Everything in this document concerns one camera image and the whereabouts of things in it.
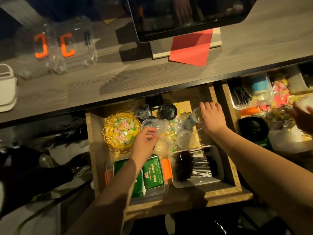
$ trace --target countertop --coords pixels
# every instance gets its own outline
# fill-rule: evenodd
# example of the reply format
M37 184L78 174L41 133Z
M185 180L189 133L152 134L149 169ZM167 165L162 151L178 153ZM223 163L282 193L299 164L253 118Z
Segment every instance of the countertop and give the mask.
M221 28L206 67L152 60L131 19L93 23L97 63L64 75L18 79L18 102L0 127L313 60L313 0L258 0L242 23ZM12 41L0 50L12 52ZM5 60L13 67L16 59Z

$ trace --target hand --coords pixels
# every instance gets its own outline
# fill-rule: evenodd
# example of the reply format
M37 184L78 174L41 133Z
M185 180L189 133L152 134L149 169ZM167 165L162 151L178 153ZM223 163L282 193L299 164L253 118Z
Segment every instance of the hand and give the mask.
M134 139L131 158L135 161L137 168L142 168L152 151L160 139L161 135L157 135L158 129L152 127L144 127Z
M173 5L180 24L189 22L192 19L193 13L189 0L173 0Z
M313 136L313 108L308 106L306 109L309 113L303 111L297 102L293 104L291 116L295 119L298 129Z
M214 102L200 102L200 110L203 118L202 128L211 137L223 129L227 129L225 116L221 104Z

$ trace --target yellow wicker basket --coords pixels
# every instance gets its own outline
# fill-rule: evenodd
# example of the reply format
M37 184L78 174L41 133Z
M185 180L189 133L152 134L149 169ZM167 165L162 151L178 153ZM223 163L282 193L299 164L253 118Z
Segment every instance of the yellow wicker basket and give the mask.
M125 112L121 112L121 113L117 113L115 115L109 116L104 124L104 129L102 131L103 135L104 135L104 141L114 150L114 151L121 151L123 149L128 149L131 148L131 146L133 145L133 142L129 143L129 144L116 144L114 143L113 139L114 139L114 129L115 129L115 123L118 119L120 118L126 118L129 120L134 120L136 125L135 125L135 132L133 135L137 135L140 132L140 127L141 127L141 123L138 120L138 118L136 116L134 116L131 113L125 113Z

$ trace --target black counter edge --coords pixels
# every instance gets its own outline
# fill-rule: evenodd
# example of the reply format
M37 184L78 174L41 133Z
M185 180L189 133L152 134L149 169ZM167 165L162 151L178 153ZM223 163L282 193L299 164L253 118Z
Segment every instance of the black counter edge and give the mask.
M284 61L284 62L273 63L270 65L251 68L251 69L242 70L242 71L238 71L238 72L233 72L233 73L229 73L229 74L225 74L225 75L209 77L209 78L205 78L205 79L201 79L201 80L197 80L197 81L177 84L177 85L168 86L168 87L162 87L162 88L154 89L154 90L150 90L150 91L144 91L144 92L140 92L140 93L136 93L136 94L121 96L121 97L117 97L117 98L112 98L112 99L103 100L103 101L99 101L99 102L93 102L93 103L80 105L80 106L74 106L74 107L70 107L70 108L66 108L66 109L62 109L62 110L56 110L56 111L52 111L52 112L47 112L47 113L43 113L43 114L39 114L39 115L33 115L33 116L25 117L25 118L11 120L11 121L7 121L7 122L2 122L2 123L0 123L0 129L6 128L6 127L11 127L11 126L16 126L16 125L20 125L20 124L24 124L24 123L28 123L28 122L34 122L34 121L38 121L38 120L52 118L52 117L56 117L56 116L60 116L60 115L65 115L65 114L73 113L73 112L80 111L80 110L87 110L87 109L91 109L91 108L95 108L95 107L99 107L99 106L103 106L103 105L107 105L107 104L112 104L112 103L116 103L116 102L122 102L122 101L127 101L127 100L131 100L131 99L136 99L136 98L143 98L143 97L147 97L150 95L162 94L162 93L173 91L173 90L179 90L179 89L183 89L183 88L187 88L187 87L193 87L193 86L206 84L206 83L210 83L210 82L226 80L226 79L233 78L233 77L249 75L249 74L262 72L262 71L268 71L268 70L272 70L272 69L276 69L276 68L282 68L282 67L286 67L286 66L294 65L294 64L305 63L305 62L309 62L312 60L313 60L313 55L310 55L310 56L306 56L306 57L302 57L302 58L298 58L298 59L292 59L292 60L288 60L288 61Z

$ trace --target orange lid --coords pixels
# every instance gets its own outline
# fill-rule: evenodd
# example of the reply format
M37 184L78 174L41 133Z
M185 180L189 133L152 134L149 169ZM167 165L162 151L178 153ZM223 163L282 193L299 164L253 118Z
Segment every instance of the orange lid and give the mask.
M239 113L240 115L242 116L246 116L246 115L254 115L254 114L257 114L259 113L260 109L259 107L250 107L250 108L247 108L247 109L244 109L244 110L240 110Z

